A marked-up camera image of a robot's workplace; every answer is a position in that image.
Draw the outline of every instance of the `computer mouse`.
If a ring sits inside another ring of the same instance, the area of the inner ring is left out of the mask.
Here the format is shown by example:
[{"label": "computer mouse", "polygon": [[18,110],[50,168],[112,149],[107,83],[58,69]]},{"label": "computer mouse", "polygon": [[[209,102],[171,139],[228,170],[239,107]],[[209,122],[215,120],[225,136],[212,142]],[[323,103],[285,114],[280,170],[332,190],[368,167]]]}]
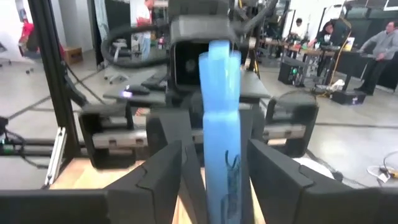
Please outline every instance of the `computer mouse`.
[{"label": "computer mouse", "polygon": [[128,85],[124,91],[133,95],[148,95],[150,93],[150,90],[142,85]]}]

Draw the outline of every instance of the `cardboard box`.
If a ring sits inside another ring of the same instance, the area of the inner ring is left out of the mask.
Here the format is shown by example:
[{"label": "cardboard box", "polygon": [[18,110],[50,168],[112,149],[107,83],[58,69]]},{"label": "cardboard box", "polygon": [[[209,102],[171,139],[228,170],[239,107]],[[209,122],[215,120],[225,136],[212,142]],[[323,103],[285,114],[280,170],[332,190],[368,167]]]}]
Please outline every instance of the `cardboard box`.
[{"label": "cardboard box", "polygon": [[64,60],[68,65],[73,65],[74,63],[83,61],[81,47],[65,47],[64,51]]}]

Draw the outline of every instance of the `concrete floor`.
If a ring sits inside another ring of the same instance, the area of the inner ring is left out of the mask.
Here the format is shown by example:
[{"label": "concrete floor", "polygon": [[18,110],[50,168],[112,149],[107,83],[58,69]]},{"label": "concrete floor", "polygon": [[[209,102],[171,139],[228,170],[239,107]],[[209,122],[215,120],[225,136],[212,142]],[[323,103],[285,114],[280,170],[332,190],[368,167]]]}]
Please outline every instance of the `concrete floor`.
[{"label": "concrete floor", "polygon": [[[95,74],[94,61],[93,53],[89,52],[84,55],[84,62],[72,66],[72,69],[89,88],[102,96],[111,86],[103,78],[107,70]],[[26,75],[25,70],[30,67],[34,67],[35,71]],[[261,67],[261,80],[272,95],[295,89],[278,82],[277,76],[277,68]],[[0,68],[0,80],[3,83],[0,88],[0,116],[12,117],[7,128],[25,138],[54,138],[57,122],[42,65],[4,65]],[[350,88],[358,85],[360,82],[353,80]],[[89,101],[98,102],[80,84],[76,87]],[[319,98],[318,102],[318,125],[315,126],[308,148],[348,179],[366,186],[378,186],[376,178],[369,175],[366,169],[381,165],[387,153],[398,150],[398,140],[395,138],[398,134],[398,97],[376,90],[374,96],[367,97],[365,104],[359,106],[341,106],[326,98]],[[73,103],[73,109],[78,111],[79,107]],[[137,123],[144,121],[142,118],[135,120]],[[82,139],[79,124],[76,123],[79,138]],[[358,127],[346,127],[344,124]],[[389,163],[398,167],[396,161],[398,155],[392,157]],[[37,189],[43,184],[46,173],[46,170],[37,170],[18,157],[0,158],[0,168],[0,177],[6,180],[1,182],[0,189]],[[349,180],[345,183],[360,187]],[[398,182],[386,185],[398,186]]]}]

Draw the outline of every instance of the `blue highlighter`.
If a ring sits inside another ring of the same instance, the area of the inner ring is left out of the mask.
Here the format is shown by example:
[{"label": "blue highlighter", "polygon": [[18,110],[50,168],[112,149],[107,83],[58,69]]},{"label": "blue highlighter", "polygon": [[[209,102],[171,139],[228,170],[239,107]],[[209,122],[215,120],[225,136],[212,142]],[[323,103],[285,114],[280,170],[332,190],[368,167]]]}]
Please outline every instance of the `blue highlighter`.
[{"label": "blue highlighter", "polygon": [[199,56],[203,97],[206,197],[210,223],[241,222],[241,53],[210,42]]}]

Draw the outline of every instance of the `office chair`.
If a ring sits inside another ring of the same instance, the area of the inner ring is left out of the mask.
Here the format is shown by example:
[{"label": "office chair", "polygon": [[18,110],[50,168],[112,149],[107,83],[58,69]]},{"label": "office chair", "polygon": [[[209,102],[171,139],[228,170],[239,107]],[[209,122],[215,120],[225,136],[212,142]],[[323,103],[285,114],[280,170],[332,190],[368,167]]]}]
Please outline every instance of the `office chair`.
[{"label": "office chair", "polygon": [[[101,24],[106,31],[106,35],[109,35],[109,28],[106,24]],[[113,61],[116,62],[119,60],[119,57],[129,57],[131,60],[131,51],[127,48],[127,43],[125,39],[118,39],[112,43],[112,46],[109,50],[111,53],[114,52]],[[128,80],[129,77],[125,73],[121,73],[119,69],[112,66],[112,70],[105,73],[104,79],[109,81],[109,84],[112,84],[115,79],[120,80]]]}]

